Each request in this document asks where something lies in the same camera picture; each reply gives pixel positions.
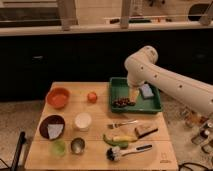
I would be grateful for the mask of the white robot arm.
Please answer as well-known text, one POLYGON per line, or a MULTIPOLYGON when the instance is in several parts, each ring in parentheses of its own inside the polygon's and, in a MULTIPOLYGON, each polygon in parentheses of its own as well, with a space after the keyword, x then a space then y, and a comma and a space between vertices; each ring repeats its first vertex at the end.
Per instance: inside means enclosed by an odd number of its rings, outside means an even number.
POLYGON ((177 74, 156 65, 158 53, 144 46, 126 58, 127 84, 137 88, 148 82, 190 109, 213 115, 213 85, 177 74))

